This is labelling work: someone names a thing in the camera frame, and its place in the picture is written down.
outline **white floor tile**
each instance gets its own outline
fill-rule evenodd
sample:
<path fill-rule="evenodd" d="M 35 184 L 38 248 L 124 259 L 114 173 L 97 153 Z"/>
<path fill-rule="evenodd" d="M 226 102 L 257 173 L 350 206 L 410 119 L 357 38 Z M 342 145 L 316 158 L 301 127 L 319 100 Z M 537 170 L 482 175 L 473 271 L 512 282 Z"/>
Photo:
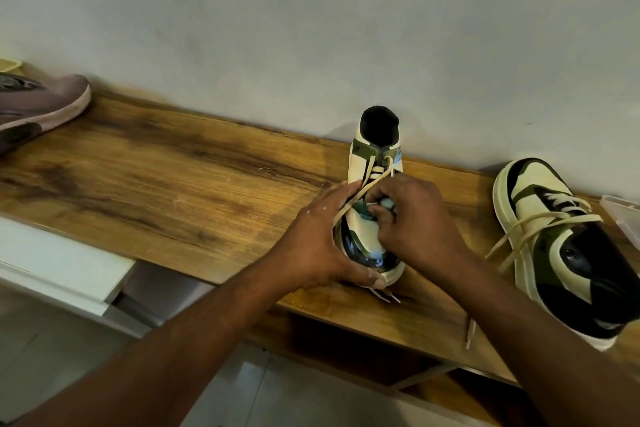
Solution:
<path fill-rule="evenodd" d="M 0 419 L 23 415 L 134 339 L 58 311 L 0 377 Z"/>
<path fill-rule="evenodd" d="M 0 377 L 58 309 L 0 286 Z"/>
<path fill-rule="evenodd" d="M 246 427 L 460 427 L 487 424 L 444 415 L 272 357 Z"/>
<path fill-rule="evenodd" d="M 182 427 L 244 427 L 269 354 L 239 344 L 204 390 Z"/>

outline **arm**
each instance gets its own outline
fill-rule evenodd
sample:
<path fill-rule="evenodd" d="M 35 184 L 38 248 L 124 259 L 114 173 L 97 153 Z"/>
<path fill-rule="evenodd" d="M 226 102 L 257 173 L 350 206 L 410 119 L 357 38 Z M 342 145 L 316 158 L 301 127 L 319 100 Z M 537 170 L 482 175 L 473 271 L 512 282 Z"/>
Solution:
<path fill-rule="evenodd" d="M 285 294 L 341 279 L 376 286 L 381 277 L 349 261 L 332 237 L 333 216 L 359 187 L 324 190 L 267 255 L 16 427 L 180 425 L 247 329 Z"/>
<path fill-rule="evenodd" d="M 395 217 L 369 208 L 380 243 L 468 311 L 550 425 L 640 422 L 640 385 L 471 252 L 435 184 L 399 174 L 366 200 L 385 195 L 396 202 Z"/>

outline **purple shoe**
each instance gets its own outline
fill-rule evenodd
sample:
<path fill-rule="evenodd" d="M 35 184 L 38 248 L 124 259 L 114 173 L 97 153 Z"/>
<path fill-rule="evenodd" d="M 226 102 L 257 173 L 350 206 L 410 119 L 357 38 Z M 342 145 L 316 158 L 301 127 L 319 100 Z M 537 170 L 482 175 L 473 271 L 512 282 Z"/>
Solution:
<path fill-rule="evenodd" d="M 40 83 L 0 73 L 0 155 L 80 115 L 91 100 L 84 76 Z"/>

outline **person's right hand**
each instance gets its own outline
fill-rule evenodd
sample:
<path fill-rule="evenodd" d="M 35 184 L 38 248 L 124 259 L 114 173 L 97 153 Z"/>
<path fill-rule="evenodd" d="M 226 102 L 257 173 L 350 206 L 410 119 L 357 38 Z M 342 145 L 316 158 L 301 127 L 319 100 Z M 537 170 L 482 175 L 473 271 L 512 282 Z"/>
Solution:
<path fill-rule="evenodd" d="M 428 279 L 446 278 L 452 268 L 474 255 L 433 182 L 406 174 L 389 176 L 371 188 L 365 202 L 375 203 L 384 196 L 396 204 L 395 216 L 379 204 L 369 205 L 380 226 L 380 244 Z"/>

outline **yellow plastic tray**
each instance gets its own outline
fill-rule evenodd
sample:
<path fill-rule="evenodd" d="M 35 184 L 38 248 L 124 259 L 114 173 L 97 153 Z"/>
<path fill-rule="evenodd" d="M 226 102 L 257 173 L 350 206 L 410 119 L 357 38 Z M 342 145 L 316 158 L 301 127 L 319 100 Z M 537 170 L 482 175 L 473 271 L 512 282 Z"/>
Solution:
<path fill-rule="evenodd" d="M 20 70 L 21 67 L 22 61 L 0 58 L 0 73 L 14 73 L 16 75 L 22 75 Z"/>

